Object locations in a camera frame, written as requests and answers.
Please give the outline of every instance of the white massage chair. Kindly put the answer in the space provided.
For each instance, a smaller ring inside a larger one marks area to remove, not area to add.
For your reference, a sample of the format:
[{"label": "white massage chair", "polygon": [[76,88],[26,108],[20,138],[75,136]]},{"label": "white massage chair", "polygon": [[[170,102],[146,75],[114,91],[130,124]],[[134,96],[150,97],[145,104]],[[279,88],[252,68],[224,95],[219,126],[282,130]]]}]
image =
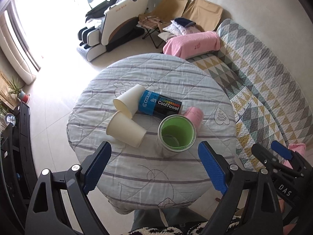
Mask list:
[{"label": "white massage chair", "polygon": [[77,51],[90,62],[105,53],[108,44],[117,47],[134,39],[134,35],[129,35],[138,24],[138,15],[144,14],[147,6],[148,0],[122,0],[110,6],[102,18],[89,20],[88,27],[79,31],[82,42]]}]

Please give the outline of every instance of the pink paper cup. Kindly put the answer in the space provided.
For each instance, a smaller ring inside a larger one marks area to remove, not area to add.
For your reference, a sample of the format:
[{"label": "pink paper cup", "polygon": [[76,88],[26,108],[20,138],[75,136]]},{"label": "pink paper cup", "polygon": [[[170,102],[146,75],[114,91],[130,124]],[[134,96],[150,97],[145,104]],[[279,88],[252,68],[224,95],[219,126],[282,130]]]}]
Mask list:
[{"label": "pink paper cup", "polygon": [[200,127],[202,126],[202,120],[204,117],[202,110],[197,107],[190,107],[185,111],[183,116],[191,121],[196,131],[199,131]]}]

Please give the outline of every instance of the gray pants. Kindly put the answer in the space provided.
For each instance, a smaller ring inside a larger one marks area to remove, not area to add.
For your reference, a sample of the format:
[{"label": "gray pants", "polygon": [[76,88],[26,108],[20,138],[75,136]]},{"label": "gray pants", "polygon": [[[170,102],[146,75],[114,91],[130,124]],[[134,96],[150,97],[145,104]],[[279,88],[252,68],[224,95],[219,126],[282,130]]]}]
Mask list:
[{"label": "gray pants", "polygon": [[[162,212],[164,213],[169,227],[188,222],[208,221],[206,218],[189,208],[167,208],[162,209]],[[134,223],[131,230],[134,231],[143,227],[165,227],[158,209],[135,210]]]}]

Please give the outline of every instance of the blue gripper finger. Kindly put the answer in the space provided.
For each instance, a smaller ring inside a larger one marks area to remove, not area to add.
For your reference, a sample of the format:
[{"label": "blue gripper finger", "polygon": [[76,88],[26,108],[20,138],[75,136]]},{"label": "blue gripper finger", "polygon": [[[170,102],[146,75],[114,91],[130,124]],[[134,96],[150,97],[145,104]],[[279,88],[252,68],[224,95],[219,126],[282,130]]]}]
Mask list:
[{"label": "blue gripper finger", "polygon": [[225,183],[225,173],[222,171],[209,149],[202,142],[198,146],[198,155],[214,188],[222,194],[225,194],[228,189]]},{"label": "blue gripper finger", "polygon": [[276,140],[272,141],[271,149],[274,150],[276,153],[278,153],[282,158],[286,160],[292,159],[291,151]]},{"label": "blue gripper finger", "polygon": [[104,168],[111,158],[112,148],[108,142],[106,142],[105,144],[102,143],[100,145],[100,148],[101,150],[99,152],[99,148],[97,149],[97,156],[95,159],[93,159],[85,174],[85,185],[83,187],[83,191],[85,194],[88,194],[90,191],[96,188],[97,183],[104,171]]}]

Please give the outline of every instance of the plant pot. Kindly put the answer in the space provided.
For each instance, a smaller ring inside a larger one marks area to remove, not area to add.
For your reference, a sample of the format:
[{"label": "plant pot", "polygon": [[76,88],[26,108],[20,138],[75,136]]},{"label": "plant pot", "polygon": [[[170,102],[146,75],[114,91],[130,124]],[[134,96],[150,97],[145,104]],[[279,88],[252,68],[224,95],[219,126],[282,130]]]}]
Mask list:
[{"label": "plant pot", "polygon": [[19,93],[19,95],[18,95],[18,98],[22,101],[22,102],[24,102],[24,103],[28,103],[28,101],[29,101],[29,97],[30,97],[30,95],[27,95],[24,91],[21,91],[20,93]]}]

